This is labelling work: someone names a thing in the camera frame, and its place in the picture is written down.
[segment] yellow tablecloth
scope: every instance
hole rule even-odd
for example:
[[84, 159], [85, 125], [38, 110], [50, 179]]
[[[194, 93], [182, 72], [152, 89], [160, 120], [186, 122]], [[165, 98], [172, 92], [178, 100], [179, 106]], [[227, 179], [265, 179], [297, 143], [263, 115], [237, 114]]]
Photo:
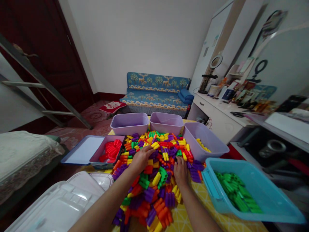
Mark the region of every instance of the yellow tablecloth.
[[[186, 123], [194, 121], [184, 119], [183, 122]], [[111, 130], [109, 135], [114, 135], [114, 131]], [[86, 166], [84, 167], [84, 171], [94, 172], [95, 169], [92, 166]], [[196, 192], [196, 194], [198, 195], [198, 197], [201, 199], [206, 209], [209, 211], [210, 215], [215, 219], [215, 221], [218, 223], [218, 225], [221, 227], [223, 231], [229, 231], [229, 232], [267, 231], [267, 229], [261, 222], [244, 221], [234, 215], [219, 214], [213, 207], [213, 204], [208, 195], [205, 184], [204, 183], [198, 184], [192, 182], [192, 187]], [[169, 227], [167, 227], [167, 229], [165, 230], [166, 232], [193, 231], [187, 215], [187, 211], [183, 203], [178, 204], [178, 206], [175, 209], [172, 209], [172, 214], [174, 222]], [[120, 227], [115, 226], [112, 231], [119, 232]], [[142, 225], [140, 225], [137, 222], [137, 220], [135, 220], [135, 218], [133, 218], [130, 224], [130, 231], [147, 231], [147, 229]]]

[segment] ladder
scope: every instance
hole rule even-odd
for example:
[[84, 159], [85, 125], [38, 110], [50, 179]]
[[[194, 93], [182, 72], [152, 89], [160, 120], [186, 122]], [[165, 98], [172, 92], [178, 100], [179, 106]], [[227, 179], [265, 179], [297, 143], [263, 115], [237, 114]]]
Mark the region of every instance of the ladder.
[[[39, 83], [32, 82], [13, 82], [7, 80], [4, 76], [0, 75], [0, 82], [9, 87], [13, 92], [18, 94], [28, 103], [30, 103], [37, 110], [41, 111], [46, 117], [55, 122], [58, 126], [64, 127], [65, 124], [59, 121], [53, 114], [69, 115], [77, 117], [88, 129], [92, 130], [93, 127], [89, 122], [81, 116], [80, 113], [32, 66], [30, 61], [24, 57], [14, 46], [7, 41], [7, 39], [0, 33], [0, 46], [13, 57], [31, 76], [33, 76]], [[61, 102], [70, 112], [64, 111], [50, 111], [44, 109], [40, 104], [30, 98], [27, 94], [21, 91], [17, 86], [45, 88], [47, 89], [58, 101]]]

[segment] bed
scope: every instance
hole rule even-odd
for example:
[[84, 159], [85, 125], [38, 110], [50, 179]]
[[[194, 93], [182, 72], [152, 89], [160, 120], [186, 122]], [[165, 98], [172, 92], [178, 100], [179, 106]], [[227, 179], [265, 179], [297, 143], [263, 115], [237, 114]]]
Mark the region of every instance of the bed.
[[0, 134], [0, 218], [38, 184], [66, 153], [46, 135]]

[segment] purple plastic bin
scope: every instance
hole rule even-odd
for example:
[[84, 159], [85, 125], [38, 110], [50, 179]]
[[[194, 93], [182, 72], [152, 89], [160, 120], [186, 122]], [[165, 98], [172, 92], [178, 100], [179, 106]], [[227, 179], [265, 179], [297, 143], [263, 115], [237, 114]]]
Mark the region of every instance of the purple plastic bin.
[[182, 127], [183, 119], [179, 115], [153, 112], [150, 116], [151, 131], [179, 135]]
[[[210, 129], [199, 122], [187, 122], [184, 124], [183, 137], [190, 145], [190, 150], [194, 159], [205, 162], [209, 157], [219, 158], [221, 155], [229, 152], [229, 148], [224, 144]], [[207, 147], [211, 153], [205, 151], [196, 139], [200, 139], [202, 144]]]
[[149, 119], [145, 113], [117, 114], [113, 117], [110, 127], [115, 135], [144, 134], [148, 129]]

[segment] sofa cushion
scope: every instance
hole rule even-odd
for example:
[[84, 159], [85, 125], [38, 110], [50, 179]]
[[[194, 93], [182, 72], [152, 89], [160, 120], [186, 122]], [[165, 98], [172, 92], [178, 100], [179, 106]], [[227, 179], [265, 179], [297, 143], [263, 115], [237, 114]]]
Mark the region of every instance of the sofa cushion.
[[188, 89], [190, 84], [189, 78], [137, 72], [128, 72], [126, 78], [128, 88], [135, 90], [179, 93], [181, 89]]
[[128, 105], [139, 105], [147, 107], [158, 107], [176, 110], [187, 110], [188, 105], [184, 104], [177, 93], [152, 92], [146, 90], [127, 89], [127, 94], [120, 99]]
[[185, 100], [193, 101], [194, 96], [193, 96], [188, 90], [182, 89], [182, 90], [180, 90], [180, 93], [181, 93], [181, 95], [183, 96], [183, 98], [184, 98]]
[[191, 105], [193, 103], [193, 101], [191, 101], [191, 100], [186, 100], [181, 93], [178, 93], [177, 96], [185, 104]]

